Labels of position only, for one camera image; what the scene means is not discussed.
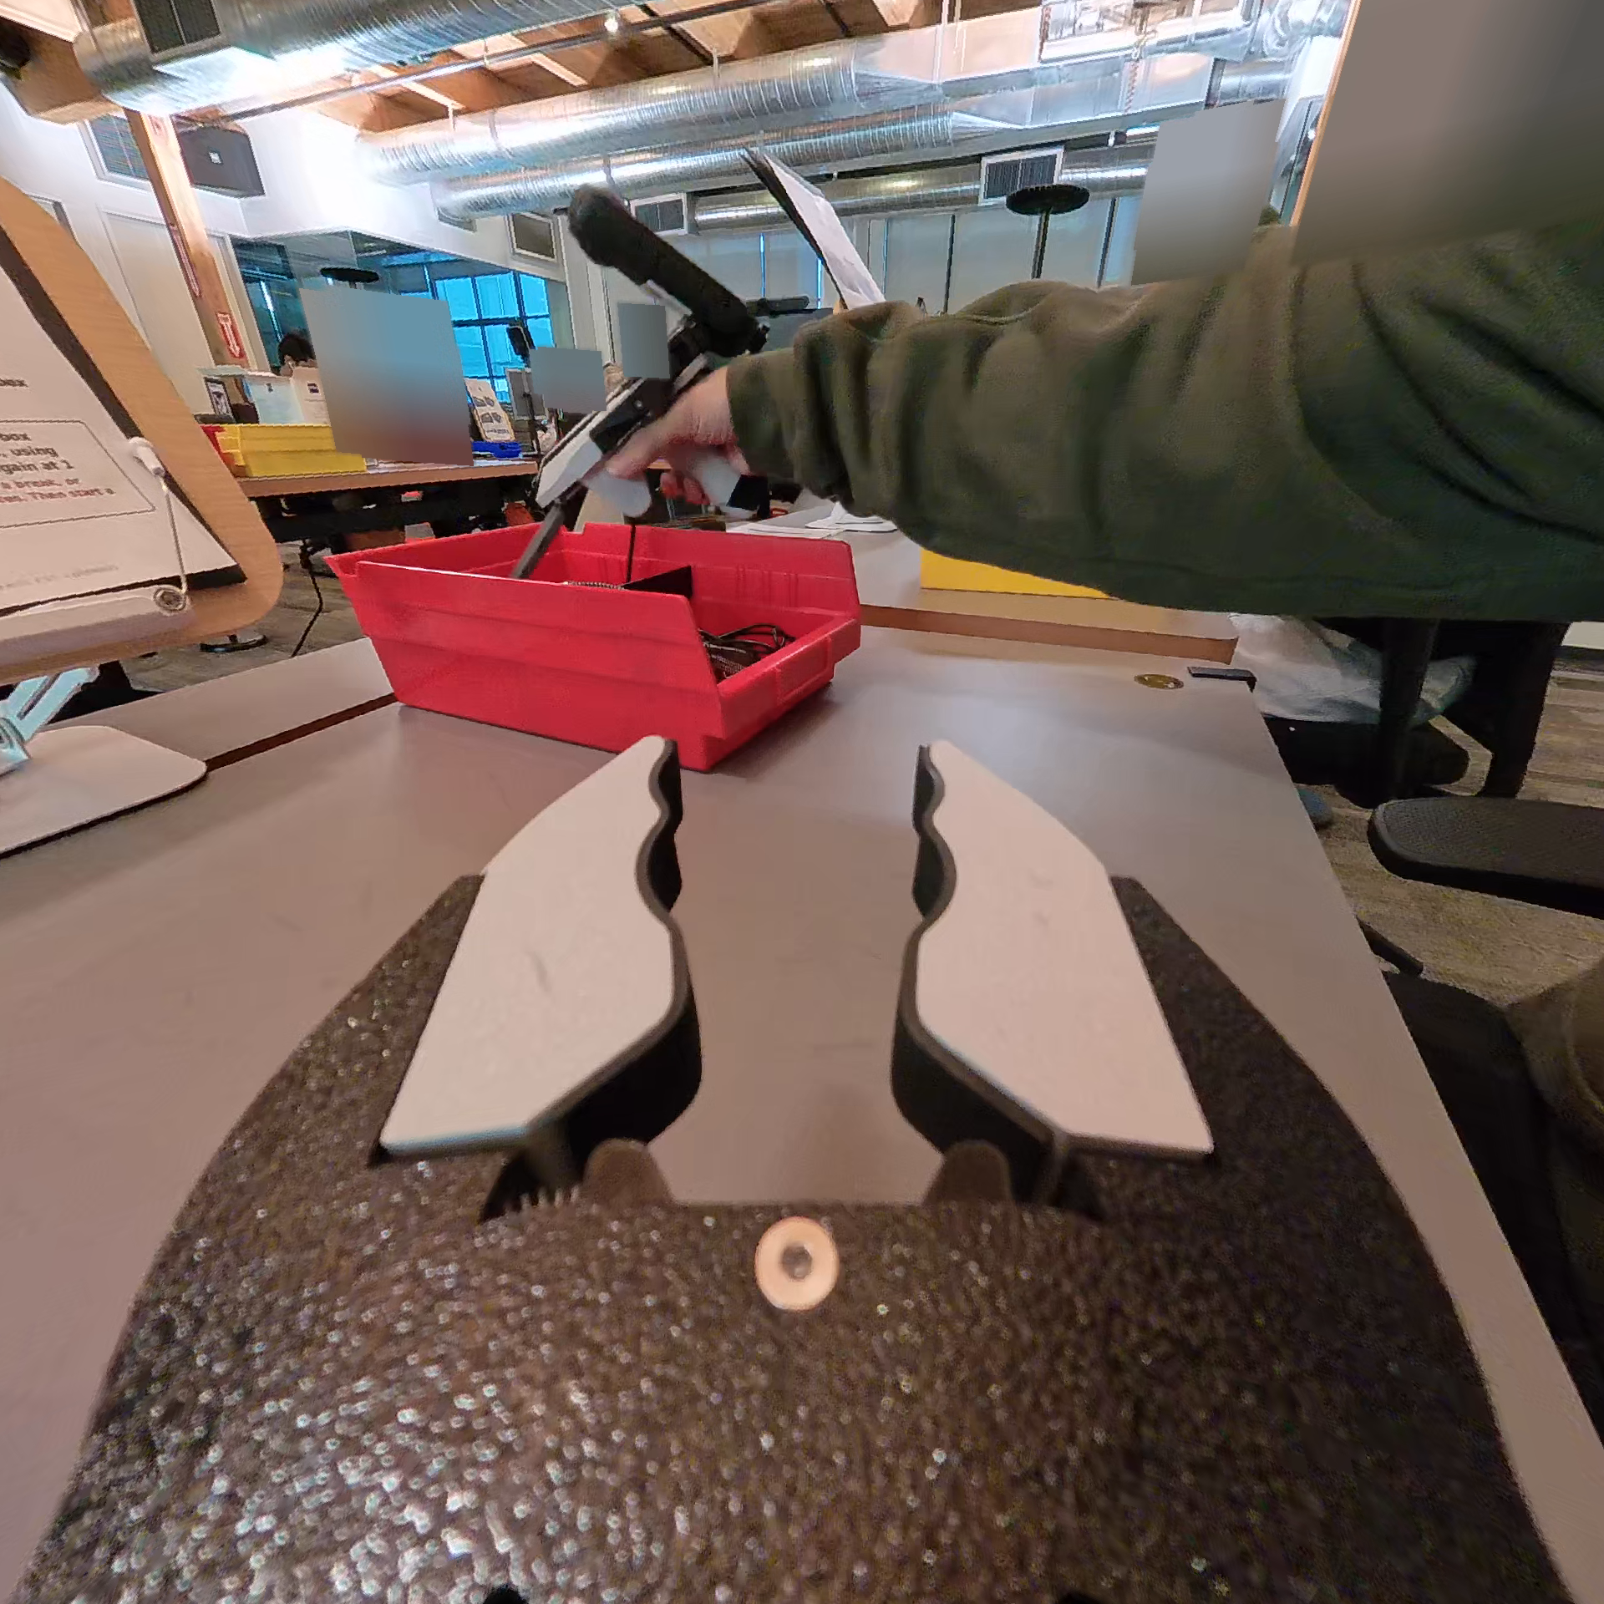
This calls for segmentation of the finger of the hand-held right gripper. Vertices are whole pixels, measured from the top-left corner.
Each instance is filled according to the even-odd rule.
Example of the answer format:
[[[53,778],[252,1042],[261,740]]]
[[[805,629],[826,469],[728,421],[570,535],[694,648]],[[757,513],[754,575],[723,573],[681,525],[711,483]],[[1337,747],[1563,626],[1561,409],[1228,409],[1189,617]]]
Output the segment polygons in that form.
[[[578,423],[554,448],[535,486],[539,522],[512,566],[512,578],[529,578],[585,498],[587,479],[633,430],[631,404],[607,404]]]

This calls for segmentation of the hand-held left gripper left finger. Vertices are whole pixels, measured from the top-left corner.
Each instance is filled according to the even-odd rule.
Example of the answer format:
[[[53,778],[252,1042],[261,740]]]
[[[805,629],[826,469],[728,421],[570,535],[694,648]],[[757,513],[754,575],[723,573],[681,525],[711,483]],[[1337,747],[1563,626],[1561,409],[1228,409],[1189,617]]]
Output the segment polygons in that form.
[[[568,1189],[607,1143],[648,1145],[699,1090],[682,931],[675,744],[645,735],[491,858],[378,1153],[510,1155]]]

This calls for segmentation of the yellow box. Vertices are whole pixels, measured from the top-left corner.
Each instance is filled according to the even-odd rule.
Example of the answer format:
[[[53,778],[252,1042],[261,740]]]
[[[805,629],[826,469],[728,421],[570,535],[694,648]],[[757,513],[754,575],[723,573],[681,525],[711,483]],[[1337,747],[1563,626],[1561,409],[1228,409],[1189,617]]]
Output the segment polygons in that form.
[[[1073,585],[1032,573],[1012,571],[996,564],[919,552],[919,585],[925,590],[1013,595],[1037,599],[1107,600],[1107,592]]]

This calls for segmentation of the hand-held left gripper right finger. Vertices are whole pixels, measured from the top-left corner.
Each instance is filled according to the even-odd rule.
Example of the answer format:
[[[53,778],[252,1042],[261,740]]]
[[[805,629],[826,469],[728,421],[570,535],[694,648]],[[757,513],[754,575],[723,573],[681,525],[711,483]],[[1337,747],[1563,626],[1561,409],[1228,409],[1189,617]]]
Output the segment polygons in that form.
[[[1204,1162],[1213,1133],[1095,851],[947,738],[918,752],[916,926],[892,1099],[938,1153],[983,1143],[1006,1192],[1085,1155]]]

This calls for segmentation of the silver ventilation duct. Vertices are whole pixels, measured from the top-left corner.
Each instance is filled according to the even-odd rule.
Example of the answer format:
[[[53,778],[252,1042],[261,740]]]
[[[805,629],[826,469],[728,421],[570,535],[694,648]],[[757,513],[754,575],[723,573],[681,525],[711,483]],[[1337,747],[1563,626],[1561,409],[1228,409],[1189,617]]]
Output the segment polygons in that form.
[[[140,1],[71,41],[111,102],[175,116],[489,35],[600,15],[604,1]]]
[[[947,25],[834,39],[631,85],[583,90],[358,138],[363,170],[409,186],[544,169],[716,134],[768,133],[1001,90],[1070,83],[1133,59],[1238,59],[1247,5],[1165,8],[1140,25],[1133,6],[1092,6],[1090,27],[1054,34],[1076,3],[960,18]]]

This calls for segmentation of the wooden sign board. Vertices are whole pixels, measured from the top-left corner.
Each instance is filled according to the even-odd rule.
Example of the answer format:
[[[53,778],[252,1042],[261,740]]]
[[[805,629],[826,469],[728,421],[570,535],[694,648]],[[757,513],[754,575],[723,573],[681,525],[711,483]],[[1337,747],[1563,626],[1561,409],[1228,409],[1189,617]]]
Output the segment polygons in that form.
[[[1,285],[5,249],[39,278],[153,448],[170,486],[211,527],[244,580],[206,590],[160,585],[114,592],[20,614],[1,609],[3,682],[92,669],[254,626],[281,592],[278,551],[145,337],[70,232],[10,182],[1,184]]]

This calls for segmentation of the black wall speaker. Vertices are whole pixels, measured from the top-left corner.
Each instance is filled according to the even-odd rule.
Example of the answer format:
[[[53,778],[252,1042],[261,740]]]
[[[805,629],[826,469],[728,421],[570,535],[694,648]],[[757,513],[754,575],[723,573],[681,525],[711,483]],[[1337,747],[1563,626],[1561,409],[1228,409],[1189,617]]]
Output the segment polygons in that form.
[[[237,201],[264,198],[251,136],[242,128],[175,119],[172,131],[194,189]]]

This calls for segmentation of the white plastic bag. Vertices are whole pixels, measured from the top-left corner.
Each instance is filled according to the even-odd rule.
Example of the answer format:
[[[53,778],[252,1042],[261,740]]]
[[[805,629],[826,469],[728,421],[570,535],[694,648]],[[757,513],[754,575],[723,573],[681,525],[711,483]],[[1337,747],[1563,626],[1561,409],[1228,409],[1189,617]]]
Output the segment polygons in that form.
[[[1230,614],[1233,667],[1254,675],[1264,718],[1373,727],[1380,715],[1384,651],[1305,619]]]

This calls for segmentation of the red plastic bin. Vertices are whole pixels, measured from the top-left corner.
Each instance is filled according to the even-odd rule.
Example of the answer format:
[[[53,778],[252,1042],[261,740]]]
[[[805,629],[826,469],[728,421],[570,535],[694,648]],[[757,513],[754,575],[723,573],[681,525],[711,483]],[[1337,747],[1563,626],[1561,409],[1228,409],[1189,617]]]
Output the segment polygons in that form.
[[[401,704],[607,752],[663,735],[710,771],[860,645],[841,541],[592,522],[512,578],[532,535],[331,558]]]

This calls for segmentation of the person's right forearm green sleeve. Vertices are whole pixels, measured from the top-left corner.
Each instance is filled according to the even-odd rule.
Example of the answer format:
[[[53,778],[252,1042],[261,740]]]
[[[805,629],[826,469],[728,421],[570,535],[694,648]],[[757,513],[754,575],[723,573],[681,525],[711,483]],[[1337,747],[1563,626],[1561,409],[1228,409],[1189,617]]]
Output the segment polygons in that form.
[[[727,368],[756,472],[1126,602],[1600,619],[1599,221],[880,305]]]

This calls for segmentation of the person's right hand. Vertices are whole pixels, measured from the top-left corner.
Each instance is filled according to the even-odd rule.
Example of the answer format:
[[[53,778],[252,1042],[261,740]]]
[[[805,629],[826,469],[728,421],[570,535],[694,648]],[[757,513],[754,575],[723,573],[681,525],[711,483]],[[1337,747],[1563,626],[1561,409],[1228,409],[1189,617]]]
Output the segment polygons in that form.
[[[669,411],[616,452],[609,471],[621,479],[634,479],[660,467],[667,494],[698,503],[711,500],[708,481],[696,469],[698,462],[715,459],[737,476],[750,472],[735,440],[728,377],[728,368],[713,368],[679,394]]]

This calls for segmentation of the white stand base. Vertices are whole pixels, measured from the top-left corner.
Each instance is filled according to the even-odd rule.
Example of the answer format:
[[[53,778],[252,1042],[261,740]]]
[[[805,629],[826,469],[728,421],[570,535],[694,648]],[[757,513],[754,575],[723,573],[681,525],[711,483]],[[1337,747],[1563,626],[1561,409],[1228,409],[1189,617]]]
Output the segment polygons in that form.
[[[1,704],[1,856],[189,791],[206,764],[117,728],[56,728],[97,670],[35,675]]]

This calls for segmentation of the wooden background table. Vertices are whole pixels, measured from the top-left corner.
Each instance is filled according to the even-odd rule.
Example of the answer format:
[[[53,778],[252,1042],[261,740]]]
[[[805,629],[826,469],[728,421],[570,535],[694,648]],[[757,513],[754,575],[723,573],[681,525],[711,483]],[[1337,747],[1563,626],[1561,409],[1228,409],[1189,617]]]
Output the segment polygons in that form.
[[[334,471],[314,474],[237,476],[233,483],[252,500],[285,498],[309,493],[348,491],[435,491],[450,486],[479,486],[506,479],[527,483],[539,477],[532,459],[477,460],[464,467],[402,464],[387,469]]]

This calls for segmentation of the white instruction sheet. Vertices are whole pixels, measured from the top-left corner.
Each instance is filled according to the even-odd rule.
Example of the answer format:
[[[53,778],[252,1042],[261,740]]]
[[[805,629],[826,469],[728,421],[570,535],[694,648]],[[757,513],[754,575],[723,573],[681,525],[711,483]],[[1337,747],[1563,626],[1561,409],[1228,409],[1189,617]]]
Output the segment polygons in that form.
[[[22,257],[3,250],[1,609],[244,580]]]

